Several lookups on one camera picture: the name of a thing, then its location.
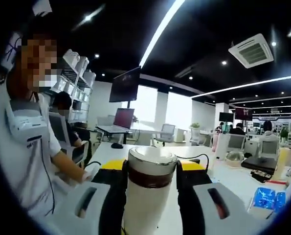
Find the potted plant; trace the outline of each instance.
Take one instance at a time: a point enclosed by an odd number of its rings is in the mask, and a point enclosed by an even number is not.
[[[200,125],[198,122],[194,122],[190,125],[190,128],[193,128],[193,129],[199,129]]]
[[[280,132],[280,137],[281,137],[281,143],[285,143],[288,139],[288,130],[286,128],[282,128]]]

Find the black ceiling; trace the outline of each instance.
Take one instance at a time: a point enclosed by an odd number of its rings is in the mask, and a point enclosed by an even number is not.
[[[70,48],[90,59],[97,80],[111,81],[107,71],[138,66],[161,20],[175,0],[50,1],[64,26],[74,28],[84,16],[105,4],[88,23],[66,37]],[[142,73],[180,83],[202,92],[211,92],[247,83],[291,75],[291,1],[271,0],[186,0],[167,25],[152,50]],[[262,33],[274,61],[246,69],[229,52],[237,44]],[[150,83],[159,89],[165,84]],[[186,95],[176,87],[173,91]],[[213,94],[195,100],[233,102],[291,95],[291,80],[284,80]]]

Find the wall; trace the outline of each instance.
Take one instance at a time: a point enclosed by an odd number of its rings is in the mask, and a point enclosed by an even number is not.
[[[92,94],[90,97],[90,108],[88,116],[88,126],[94,128],[96,126],[97,117],[105,117],[107,115],[115,115],[117,108],[121,108],[121,102],[109,103],[112,84],[108,82],[95,81]],[[160,130],[166,120],[168,94],[158,92],[155,121],[140,121],[145,125]],[[202,129],[213,129],[215,121],[215,107],[200,103],[192,102],[192,122],[198,122]]]
[[[201,130],[212,130],[215,123],[215,106],[192,101],[192,123],[198,122]]]
[[[109,103],[112,84],[109,82],[95,81],[90,97],[90,107],[88,115],[88,127],[96,126],[97,117],[106,117],[115,115],[118,108],[121,108],[121,102]]]

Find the column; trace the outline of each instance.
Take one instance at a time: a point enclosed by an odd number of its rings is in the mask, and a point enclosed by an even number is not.
[[[226,103],[218,103],[216,104],[215,109],[215,123],[214,123],[214,129],[219,126],[219,113],[229,113],[229,105]]]

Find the white shelving unit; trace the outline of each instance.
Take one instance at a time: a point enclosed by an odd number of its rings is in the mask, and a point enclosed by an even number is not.
[[[64,58],[61,60],[61,76],[63,76],[68,82],[70,82],[73,85],[72,92],[68,92],[65,89],[56,89],[51,88],[49,92],[46,92],[47,95],[50,97],[54,97],[55,94],[66,91],[69,93],[71,99],[72,99],[72,107],[70,108],[69,123],[75,123],[75,122],[87,122],[88,121],[88,112],[89,112],[89,99],[92,92],[92,87],[86,81],[83,76],[80,76],[79,72],[71,66],[71,64],[65,60]],[[76,91],[77,89],[80,89],[82,94],[85,93],[87,97],[87,101],[81,100],[77,97]]]

